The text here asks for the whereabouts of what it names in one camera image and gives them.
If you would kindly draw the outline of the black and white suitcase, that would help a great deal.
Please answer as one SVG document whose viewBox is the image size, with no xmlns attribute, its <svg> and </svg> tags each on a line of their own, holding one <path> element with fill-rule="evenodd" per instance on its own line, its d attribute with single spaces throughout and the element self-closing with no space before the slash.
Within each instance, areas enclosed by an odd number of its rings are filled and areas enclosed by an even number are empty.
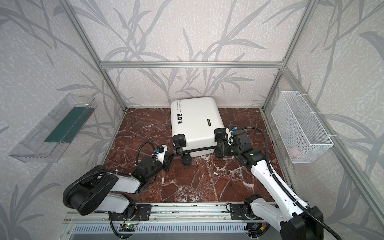
<svg viewBox="0 0 384 240">
<path fill-rule="evenodd" d="M 192 158 L 216 154 L 227 140 L 217 104 L 211 97 L 176 100 L 171 103 L 172 141 L 176 155 L 189 166 Z"/>
</svg>

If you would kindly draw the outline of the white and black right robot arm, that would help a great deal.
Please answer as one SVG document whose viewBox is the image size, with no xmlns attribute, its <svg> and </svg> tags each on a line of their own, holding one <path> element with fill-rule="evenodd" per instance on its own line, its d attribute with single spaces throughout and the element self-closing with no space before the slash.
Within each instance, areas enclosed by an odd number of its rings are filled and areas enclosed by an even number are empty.
<svg viewBox="0 0 384 240">
<path fill-rule="evenodd" d="M 268 227 L 280 232 L 283 240 L 322 240 L 323 214 L 301 200 L 273 169 L 268 156 L 254 149 L 244 129 L 215 130 L 218 158 L 235 157 L 266 188 L 274 205 L 260 195 L 244 200 L 243 216 L 249 220 L 264 220 Z"/>
</svg>

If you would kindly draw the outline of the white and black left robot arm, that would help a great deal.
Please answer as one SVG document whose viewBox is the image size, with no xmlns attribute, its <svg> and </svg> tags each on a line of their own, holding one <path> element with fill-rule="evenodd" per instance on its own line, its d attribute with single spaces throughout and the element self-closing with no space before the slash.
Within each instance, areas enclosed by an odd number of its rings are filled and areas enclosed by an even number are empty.
<svg viewBox="0 0 384 240">
<path fill-rule="evenodd" d="M 131 216 L 135 203 L 127 194 L 141 193 L 162 170 L 169 171 L 174 154 L 157 153 L 157 160 L 140 161 L 131 175 L 98 165 L 70 184 L 63 193 L 63 203 L 82 216 L 93 212 L 113 212 Z"/>
</svg>

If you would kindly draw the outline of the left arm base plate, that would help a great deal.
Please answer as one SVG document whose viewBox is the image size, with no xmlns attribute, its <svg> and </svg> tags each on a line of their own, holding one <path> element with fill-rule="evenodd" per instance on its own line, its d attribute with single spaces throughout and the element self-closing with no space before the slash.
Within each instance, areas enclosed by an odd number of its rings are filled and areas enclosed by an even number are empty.
<svg viewBox="0 0 384 240">
<path fill-rule="evenodd" d="M 112 221 L 148 221 L 151 209 L 151 204 L 129 205 L 121 214 L 112 212 Z"/>
</svg>

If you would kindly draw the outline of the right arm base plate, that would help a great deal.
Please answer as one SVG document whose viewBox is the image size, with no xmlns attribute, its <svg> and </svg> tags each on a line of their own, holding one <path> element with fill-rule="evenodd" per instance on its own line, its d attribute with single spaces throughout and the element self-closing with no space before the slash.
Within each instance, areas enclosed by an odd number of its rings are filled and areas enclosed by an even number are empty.
<svg viewBox="0 0 384 240">
<path fill-rule="evenodd" d="M 255 217 L 251 218 L 246 215 L 244 204 L 228 203 L 228 212 L 231 215 L 231 220 L 254 220 Z"/>
</svg>

